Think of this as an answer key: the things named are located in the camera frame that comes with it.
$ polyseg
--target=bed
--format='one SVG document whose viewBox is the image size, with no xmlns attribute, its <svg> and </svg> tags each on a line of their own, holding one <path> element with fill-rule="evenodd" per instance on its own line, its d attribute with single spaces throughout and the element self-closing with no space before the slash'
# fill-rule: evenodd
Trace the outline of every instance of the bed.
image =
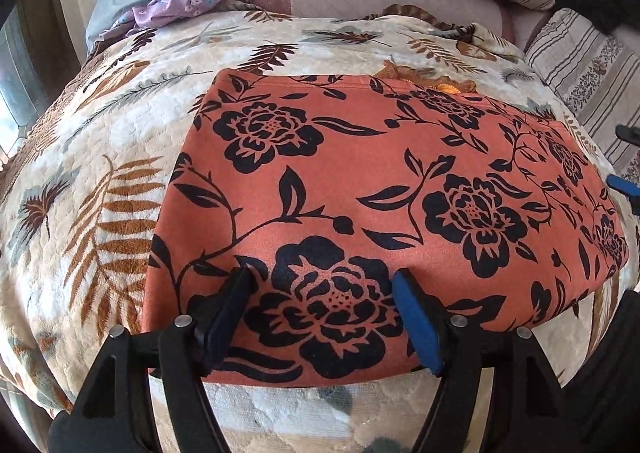
<svg viewBox="0 0 640 453">
<path fill-rule="evenodd" d="M 562 123 L 601 178 L 621 169 L 558 87 L 543 82 L 540 66 L 550 63 L 530 56 L 554 27 L 575 23 L 570 12 L 548 22 L 549 14 L 475 0 L 487 5 L 485 18 L 470 18 L 468 9 L 447 9 L 444 0 L 411 11 L 383 11 L 392 4 L 363 0 L 356 8 L 370 19 L 348 20 L 340 12 L 330 15 L 340 19 L 317 18 L 317 3 L 306 4 L 312 12 L 305 14 L 302 0 L 277 1 L 244 0 L 240 10 L 142 30 L 96 54 L 2 170 L 1 373 L 41 406 L 71 409 L 111 326 L 158 327 L 162 302 L 145 287 L 156 221 L 185 136 L 217 115 L 207 110 L 206 94 L 223 69 L 326 76 L 309 83 L 338 102 L 343 75 L 384 78 L 380 73 L 393 68 L 395 78 L 398 69 L 447 76 L 454 88 L 471 80 L 482 96 Z M 435 27 L 441 20 L 478 22 L 494 34 L 484 36 L 486 43 L 448 39 L 443 33 L 450 31 Z M 638 220 L 624 196 L 607 194 L 628 259 L 594 292 L 559 303 L 568 310 L 534 329 L 561 385 L 594 353 L 622 295 L 638 284 Z M 531 300 L 533 309 L 541 300 Z M 408 451 L 438 385 L 427 370 L 310 388 L 244 380 L 205 384 L 232 451 Z M 150 381 L 163 448 L 178 451 L 161 382 Z M 479 448 L 490 386 L 483 374 L 465 451 Z"/>
</svg>

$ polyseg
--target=screw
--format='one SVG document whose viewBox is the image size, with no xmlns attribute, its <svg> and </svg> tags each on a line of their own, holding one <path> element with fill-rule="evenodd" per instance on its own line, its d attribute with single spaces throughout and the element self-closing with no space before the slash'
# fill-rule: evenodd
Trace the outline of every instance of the screw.
<svg viewBox="0 0 640 453">
<path fill-rule="evenodd" d="M 193 318 L 191 316 L 189 316 L 188 314 L 182 314 L 178 316 L 176 319 L 174 319 L 174 324 L 178 328 L 184 328 L 191 325 L 192 321 L 193 321 Z"/>
<path fill-rule="evenodd" d="M 109 330 L 109 335 L 112 338 L 119 338 L 120 336 L 122 336 L 124 334 L 124 327 L 122 325 L 114 325 L 113 327 L 111 327 L 111 329 Z"/>
<path fill-rule="evenodd" d="M 449 321 L 454 327 L 458 328 L 464 328 L 467 324 L 466 318 L 462 316 L 462 314 L 454 314 L 453 316 L 451 316 L 451 319 Z"/>
<path fill-rule="evenodd" d="M 516 334 L 522 339 L 529 339 L 533 335 L 533 332 L 526 327 L 518 327 Z"/>
</svg>

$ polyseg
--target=black flower print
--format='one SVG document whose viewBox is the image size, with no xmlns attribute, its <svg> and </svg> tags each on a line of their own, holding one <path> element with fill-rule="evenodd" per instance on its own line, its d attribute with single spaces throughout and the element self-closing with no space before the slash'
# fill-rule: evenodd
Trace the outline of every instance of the black flower print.
<svg viewBox="0 0 640 453">
<path fill-rule="evenodd" d="M 435 90 L 412 91 L 411 94 L 421 99 L 422 104 L 431 110 L 446 114 L 449 119 L 462 128 L 478 130 L 478 119 L 484 116 L 484 111 L 467 105 L 449 97 L 447 94 Z"/>
<path fill-rule="evenodd" d="M 325 378 L 338 379 L 378 364 L 382 337 L 402 323 L 391 298 L 385 263 L 344 251 L 324 237 L 306 237 L 276 252 L 274 292 L 244 316 L 268 347 L 300 343 L 300 356 Z"/>
<path fill-rule="evenodd" d="M 566 178 L 569 179 L 574 186 L 578 186 L 578 181 L 582 179 L 582 170 L 580 165 L 585 166 L 587 163 L 575 152 L 570 152 L 564 144 L 558 143 L 552 139 L 546 140 L 551 155 L 562 164 L 562 169 Z"/>
<path fill-rule="evenodd" d="M 255 172 L 281 156 L 310 157 L 324 141 L 322 134 L 306 124 L 306 112 L 274 103 L 255 102 L 241 112 L 223 112 L 213 131 L 225 141 L 225 157 L 240 173 Z"/>
<path fill-rule="evenodd" d="M 531 253 L 518 242 L 527 235 L 527 226 L 516 211 L 502 205 L 502 197 L 489 181 L 476 177 L 470 182 L 450 173 L 444 192 L 428 194 L 422 201 L 422 209 L 431 233 L 463 244 L 463 256 L 471 262 L 476 276 L 491 277 L 498 268 L 508 265 L 508 242 L 518 244 L 520 249 L 516 252 L 521 256 L 522 249 Z"/>
<path fill-rule="evenodd" d="M 600 224 L 595 226 L 593 236 L 598 249 L 610 256 L 616 267 L 620 268 L 626 254 L 626 242 L 616 233 L 613 221 L 606 214 L 600 218 Z"/>
</svg>

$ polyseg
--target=cream leaf-patterned blanket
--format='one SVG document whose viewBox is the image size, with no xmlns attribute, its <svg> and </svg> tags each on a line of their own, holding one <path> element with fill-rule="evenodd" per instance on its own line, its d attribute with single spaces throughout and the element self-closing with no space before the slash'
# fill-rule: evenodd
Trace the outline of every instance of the cream leaf-patterned blanket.
<svg viewBox="0 0 640 453">
<path fill-rule="evenodd" d="M 604 178 L 612 167 L 518 50 L 480 26 L 448 40 L 420 20 L 296 19 L 240 11 L 149 30 L 107 49 L 69 85 L 0 172 L 0 373 L 43 407 L 70 409 L 116 323 L 140 328 L 145 271 L 175 160 L 214 76 L 375 74 L 473 80 L 478 92 L 566 124 Z M 626 289 L 638 283 L 640 233 L 617 204 L 629 247 L 619 274 L 573 310 L 537 327 L 561 383 L 593 352 Z M 233 451 L 408 451 L 438 380 L 429 372 L 335 388 L 207 385 Z M 483 378 L 468 451 L 478 449 Z M 165 451 L 176 449 L 152 379 Z"/>
</svg>

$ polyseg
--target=blanket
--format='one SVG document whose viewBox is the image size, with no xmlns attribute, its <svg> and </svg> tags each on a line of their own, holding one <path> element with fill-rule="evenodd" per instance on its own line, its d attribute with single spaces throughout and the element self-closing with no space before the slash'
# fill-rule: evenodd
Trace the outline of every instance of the blanket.
<svg viewBox="0 0 640 453">
<path fill-rule="evenodd" d="M 388 60 L 426 78 L 473 80 L 479 94 L 526 112 L 553 112 L 600 176 L 612 172 L 573 114 L 518 56 L 432 31 L 397 16 L 344 22 L 237 11 L 146 30 L 108 48 L 0 175 L 2 375 L 41 406 L 69 409 L 108 329 L 122 323 L 140 330 L 164 190 L 194 114 L 223 68 L 372 75 Z M 595 293 L 535 329 L 563 384 L 596 348 L 623 291 L 638 283 L 638 221 L 622 195 L 609 195 L 629 259 Z M 159 432 L 173 451 L 158 383 L 152 380 Z M 422 371 L 321 389 L 214 383 L 206 389 L 233 451 L 359 452 L 372 444 L 368 451 L 402 451 L 415 439 L 437 383 Z M 482 404 L 477 410 L 470 451 L 486 416 Z"/>
</svg>

